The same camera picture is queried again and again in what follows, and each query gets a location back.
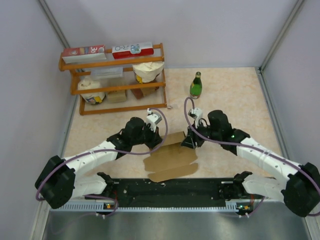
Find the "table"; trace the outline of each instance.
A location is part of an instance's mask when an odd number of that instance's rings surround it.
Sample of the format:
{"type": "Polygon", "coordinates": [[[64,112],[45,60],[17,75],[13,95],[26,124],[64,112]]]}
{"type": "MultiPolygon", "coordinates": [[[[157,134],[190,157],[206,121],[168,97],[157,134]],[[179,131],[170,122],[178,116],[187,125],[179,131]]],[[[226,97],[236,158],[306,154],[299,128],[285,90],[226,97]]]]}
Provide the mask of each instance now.
{"type": "MultiPolygon", "coordinates": [[[[169,68],[165,69],[168,105],[173,109],[162,108],[167,117],[168,133],[187,131],[183,105],[189,95],[189,87],[197,71],[201,72],[202,95],[195,100],[196,107],[207,114],[212,110],[222,110],[234,128],[251,135],[263,146],[280,154],[263,93],[253,67],[237,68],[169,68]]],[[[73,117],[65,157],[73,156],[97,146],[109,136],[125,127],[131,117],[146,119],[146,110],[106,113],[100,115],[73,117]]],[[[165,132],[165,124],[159,125],[160,134],[165,132]]],[[[133,152],[147,152],[145,145],[134,146],[133,152]]],[[[250,171],[268,176],[268,173],[250,161],[237,157],[219,145],[205,142],[196,149],[198,171],[189,178],[233,177],[237,173],[250,171]]],[[[125,155],[107,162],[92,170],[89,175],[104,172],[111,178],[147,178],[143,159],[147,156],[125,155]]]]}

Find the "open cardboard box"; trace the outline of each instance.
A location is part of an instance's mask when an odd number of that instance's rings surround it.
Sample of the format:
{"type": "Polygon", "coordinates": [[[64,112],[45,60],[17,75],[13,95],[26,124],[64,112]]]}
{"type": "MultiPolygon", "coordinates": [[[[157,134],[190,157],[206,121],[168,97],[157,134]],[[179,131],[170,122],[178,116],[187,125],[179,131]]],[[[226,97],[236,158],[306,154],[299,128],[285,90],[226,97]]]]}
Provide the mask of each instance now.
{"type": "Polygon", "coordinates": [[[148,174],[151,181],[158,183],[194,174],[198,170],[198,163],[192,163],[197,160],[196,151],[180,146],[185,137],[183,131],[168,134],[162,147],[143,160],[144,169],[153,172],[148,174]]]}

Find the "red box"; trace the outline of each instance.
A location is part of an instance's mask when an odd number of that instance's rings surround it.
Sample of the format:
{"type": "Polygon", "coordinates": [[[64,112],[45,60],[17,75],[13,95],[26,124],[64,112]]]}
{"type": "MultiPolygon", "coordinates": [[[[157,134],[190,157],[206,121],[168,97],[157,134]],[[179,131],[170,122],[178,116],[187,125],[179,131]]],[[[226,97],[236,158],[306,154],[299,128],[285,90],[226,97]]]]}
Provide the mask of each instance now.
{"type": "Polygon", "coordinates": [[[154,54],[154,48],[150,41],[112,47],[112,55],[114,59],[132,58],[152,54],[154,54]]]}
{"type": "Polygon", "coordinates": [[[62,59],[66,64],[107,60],[105,45],[65,48],[62,59]]]}

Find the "gray wall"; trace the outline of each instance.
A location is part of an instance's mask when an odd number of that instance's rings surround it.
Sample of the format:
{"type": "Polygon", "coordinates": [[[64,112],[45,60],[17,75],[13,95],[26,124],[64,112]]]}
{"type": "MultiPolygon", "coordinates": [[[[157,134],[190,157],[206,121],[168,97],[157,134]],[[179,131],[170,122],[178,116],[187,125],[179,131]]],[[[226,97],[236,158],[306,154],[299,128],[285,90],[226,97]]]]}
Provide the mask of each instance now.
{"type": "Polygon", "coordinates": [[[26,240],[34,184],[59,152],[73,98],[58,70],[63,48],[37,1],[2,2],[0,33],[0,238],[26,240]]]}
{"type": "Polygon", "coordinates": [[[73,47],[163,42],[167,67],[260,66],[297,0],[46,0],[73,47]]]}
{"type": "Polygon", "coordinates": [[[320,167],[320,1],[307,0],[265,70],[289,155],[320,167]]]}

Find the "wooden rack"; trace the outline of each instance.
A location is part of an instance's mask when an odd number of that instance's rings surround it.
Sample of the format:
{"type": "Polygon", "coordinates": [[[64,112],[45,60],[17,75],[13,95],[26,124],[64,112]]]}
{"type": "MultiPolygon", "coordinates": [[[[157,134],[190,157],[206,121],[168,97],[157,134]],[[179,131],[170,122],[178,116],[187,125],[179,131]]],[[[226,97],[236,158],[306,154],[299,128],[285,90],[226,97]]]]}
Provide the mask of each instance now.
{"type": "MultiPolygon", "coordinates": [[[[60,55],[59,60],[59,69],[60,71],[69,70],[71,74],[71,86],[70,93],[72,95],[76,94],[88,94],[88,93],[98,93],[98,92],[111,92],[118,90],[130,90],[130,89],[142,89],[142,88],[154,88],[154,87],[162,87],[163,89],[163,103],[159,104],[150,104],[150,105],[137,105],[137,106],[128,106],[128,107],[117,107],[117,108],[108,108],[108,109],[97,109],[97,110],[85,110],[86,102],[80,97],[80,115],[90,115],[90,114],[105,114],[105,113],[114,113],[114,112],[122,112],[122,111],[132,111],[132,110],[143,110],[147,108],[165,108],[167,107],[167,98],[166,98],[166,77],[165,70],[162,70],[162,78],[160,81],[151,82],[151,83],[143,83],[140,84],[138,82],[134,84],[120,85],[120,86],[108,86],[101,87],[95,89],[85,89],[78,90],[78,83],[81,80],[80,77],[88,76],[91,74],[90,71],[76,71],[80,69],[88,69],[88,68],[97,68],[97,67],[111,67],[118,65],[130,65],[130,64],[140,64],[140,63],[148,63],[148,62],[164,62],[165,61],[165,53],[163,44],[155,44],[153,45],[154,49],[160,49],[161,56],[145,56],[139,58],[130,58],[130,59],[120,59],[120,60],[112,60],[112,61],[101,61],[101,62],[90,62],[90,63],[68,63],[66,64],[62,58],[62,53],[60,55]]],[[[106,49],[106,54],[111,54],[112,49],[106,49]]],[[[133,71],[132,67],[123,68],[124,72],[133,71]]]]}

